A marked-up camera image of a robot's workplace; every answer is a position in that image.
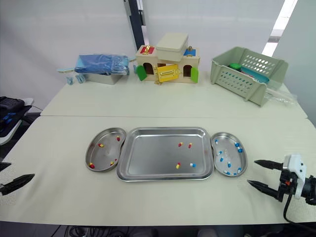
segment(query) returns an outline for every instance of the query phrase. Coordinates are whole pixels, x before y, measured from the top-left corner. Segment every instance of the white wooden box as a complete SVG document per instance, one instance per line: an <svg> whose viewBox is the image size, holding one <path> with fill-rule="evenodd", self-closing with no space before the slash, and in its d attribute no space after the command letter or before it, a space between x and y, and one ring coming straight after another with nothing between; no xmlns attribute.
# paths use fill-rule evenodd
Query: white wooden box
<svg viewBox="0 0 316 237"><path fill-rule="evenodd" d="M157 57L160 60L181 61L188 48L188 34L167 33L156 45Z"/></svg>

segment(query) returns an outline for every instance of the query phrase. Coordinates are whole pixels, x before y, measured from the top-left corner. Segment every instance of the wooden toy house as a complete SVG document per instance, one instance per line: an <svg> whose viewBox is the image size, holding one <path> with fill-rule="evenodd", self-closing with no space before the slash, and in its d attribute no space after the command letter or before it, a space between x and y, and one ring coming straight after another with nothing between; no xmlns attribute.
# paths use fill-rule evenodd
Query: wooden toy house
<svg viewBox="0 0 316 237"><path fill-rule="evenodd" d="M198 48L188 47L188 34L167 33L156 46L142 45L136 53L140 80L198 82Z"/></svg>

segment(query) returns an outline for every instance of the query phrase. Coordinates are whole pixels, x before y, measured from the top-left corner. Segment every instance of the plastic basket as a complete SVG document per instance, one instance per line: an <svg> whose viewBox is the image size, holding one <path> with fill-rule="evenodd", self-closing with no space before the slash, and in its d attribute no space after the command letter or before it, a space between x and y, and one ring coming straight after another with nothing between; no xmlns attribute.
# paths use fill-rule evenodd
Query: plastic basket
<svg viewBox="0 0 316 237"><path fill-rule="evenodd" d="M268 100L265 98L267 84L260 83L256 79L231 69L231 63L239 63L256 73L267 77L268 83L280 87L284 81L288 63L253 52L247 48L235 47L212 60L211 83L217 83L222 87L242 96L245 101L252 101L260 106Z"/></svg>

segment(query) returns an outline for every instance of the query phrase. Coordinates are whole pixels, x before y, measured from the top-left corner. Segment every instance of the window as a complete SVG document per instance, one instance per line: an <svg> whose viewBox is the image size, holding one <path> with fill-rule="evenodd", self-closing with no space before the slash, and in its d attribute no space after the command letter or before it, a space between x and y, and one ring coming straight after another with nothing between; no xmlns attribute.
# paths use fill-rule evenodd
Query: window
<svg viewBox="0 0 316 237"><path fill-rule="evenodd" d="M190 77L191 76L191 68L192 68L191 65L185 65L183 67L183 76L184 77Z"/></svg>
<svg viewBox="0 0 316 237"><path fill-rule="evenodd" d="M145 68L145 71L146 71L146 74L151 74L153 75L154 74L154 70L153 70L153 67L150 63L144 63L143 64L144 68Z"/></svg>

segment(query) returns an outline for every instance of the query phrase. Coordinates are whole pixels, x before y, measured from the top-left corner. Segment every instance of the yellow panel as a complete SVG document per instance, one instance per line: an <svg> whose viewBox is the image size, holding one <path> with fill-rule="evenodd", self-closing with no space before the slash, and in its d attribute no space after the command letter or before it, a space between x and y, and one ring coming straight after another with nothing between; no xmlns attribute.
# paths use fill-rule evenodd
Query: yellow panel
<svg viewBox="0 0 316 237"><path fill-rule="evenodd" d="M160 82L178 79L178 65L173 64L169 66L159 67L157 68L157 75Z"/></svg>

